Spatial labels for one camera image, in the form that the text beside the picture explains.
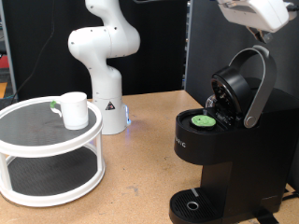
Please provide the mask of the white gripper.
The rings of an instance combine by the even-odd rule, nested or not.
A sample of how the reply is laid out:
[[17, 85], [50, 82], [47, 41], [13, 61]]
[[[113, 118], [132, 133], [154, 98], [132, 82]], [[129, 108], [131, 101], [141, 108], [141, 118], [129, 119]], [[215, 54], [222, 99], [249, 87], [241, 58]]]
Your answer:
[[247, 26], [258, 41], [270, 43], [275, 33], [289, 22], [283, 0], [217, 0], [229, 22]]

